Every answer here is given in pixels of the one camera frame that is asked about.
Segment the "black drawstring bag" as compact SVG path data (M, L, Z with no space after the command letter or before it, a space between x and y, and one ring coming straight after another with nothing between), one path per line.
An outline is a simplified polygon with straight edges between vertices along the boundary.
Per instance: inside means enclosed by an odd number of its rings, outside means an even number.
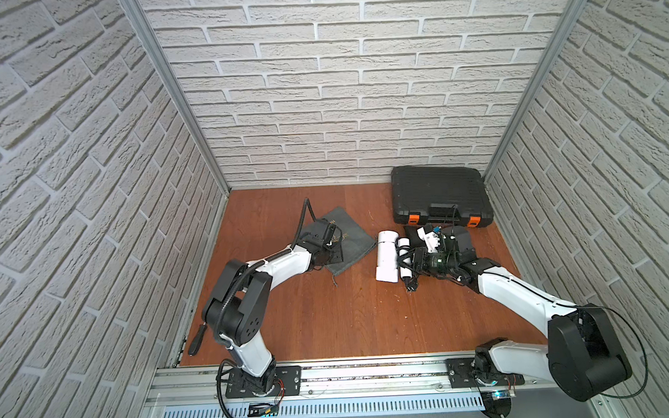
M405 237L409 239L412 246L424 245L425 235L424 229L419 226L405 226Z

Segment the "grey drawstring bag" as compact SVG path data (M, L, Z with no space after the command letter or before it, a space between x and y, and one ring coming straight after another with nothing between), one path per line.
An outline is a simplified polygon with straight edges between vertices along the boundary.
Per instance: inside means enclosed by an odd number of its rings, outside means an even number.
M337 265L325 266L334 276L345 273L376 247L376 240L366 233L344 209L337 207L309 223L300 231L298 245L306 248L312 254L310 266L313 269L318 268L316 252L321 244L339 236L343 237L344 261Z

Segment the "white hair dryer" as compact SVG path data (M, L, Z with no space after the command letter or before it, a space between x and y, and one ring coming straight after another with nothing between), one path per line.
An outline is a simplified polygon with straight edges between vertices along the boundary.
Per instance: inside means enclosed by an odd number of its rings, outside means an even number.
M402 282L408 292L414 292L419 285L419 277L413 271L410 240L400 237L394 231L381 231L377 235L377 268L375 279L378 282Z

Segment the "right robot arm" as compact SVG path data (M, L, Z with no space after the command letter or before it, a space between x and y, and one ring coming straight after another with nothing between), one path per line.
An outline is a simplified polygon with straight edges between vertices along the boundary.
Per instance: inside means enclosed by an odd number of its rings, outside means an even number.
M610 321L615 311L593 303L560 299L513 275L498 262L480 258L461 244L464 228L419 228L394 244L396 273L410 291L420 276L451 282L492 299L538 329L544 345L498 338L476 348L470 367L481 386L517 376L555 383L579 402L632 377L632 367Z

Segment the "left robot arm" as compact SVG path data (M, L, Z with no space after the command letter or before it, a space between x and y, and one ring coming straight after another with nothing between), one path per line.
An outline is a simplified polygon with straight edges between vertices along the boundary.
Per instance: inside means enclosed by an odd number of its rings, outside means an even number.
M232 356L244 388L257 396L270 393L275 384L277 363L261 335L272 289L291 277L343 260L343 231L329 219L315 217L307 199L298 224L292 243L282 251L260 260L227 263L188 349L189 355L196 355L209 330Z

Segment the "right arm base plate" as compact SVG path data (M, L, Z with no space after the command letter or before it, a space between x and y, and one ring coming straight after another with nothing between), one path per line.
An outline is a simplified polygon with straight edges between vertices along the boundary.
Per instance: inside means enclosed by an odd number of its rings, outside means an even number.
M523 375L499 372L482 355L445 360L446 372L454 389L512 387L525 384Z

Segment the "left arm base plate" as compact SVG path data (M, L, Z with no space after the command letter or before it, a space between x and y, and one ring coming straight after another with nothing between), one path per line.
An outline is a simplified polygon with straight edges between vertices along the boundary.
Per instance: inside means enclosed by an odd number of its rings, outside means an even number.
M272 372L266 372L262 377L254 377L245 371L234 368L226 380L225 398L263 398L298 396L302 380L302 367L299 365L277 366Z

